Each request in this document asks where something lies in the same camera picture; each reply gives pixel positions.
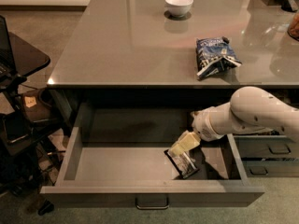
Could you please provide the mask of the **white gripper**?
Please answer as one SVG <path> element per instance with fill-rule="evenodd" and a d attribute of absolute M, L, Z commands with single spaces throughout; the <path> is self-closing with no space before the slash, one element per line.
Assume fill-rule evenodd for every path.
<path fill-rule="evenodd" d="M 173 156 L 179 156 L 185 150 L 198 147 L 201 139 L 214 141 L 221 139 L 233 130 L 232 112 L 228 106 L 212 106 L 204 110 L 193 111 L 191 115 L 194 132 L 185 131 L 169 148 L 169 152 Z"/>

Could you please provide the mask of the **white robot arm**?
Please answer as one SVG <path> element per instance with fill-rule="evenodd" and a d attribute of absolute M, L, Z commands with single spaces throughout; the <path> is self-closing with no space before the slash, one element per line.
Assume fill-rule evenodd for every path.
<path fill-rule="evenodd" d="M 198 147 L 202 140 L 214 141 L 230 133 L 275 130 L 299 141 L 299 110 L 257 87 L 240 88 L 228 103 L 193 111 L 192 117 L 192 131 L 185 131 L 168 150 L 174 157 Z"/>

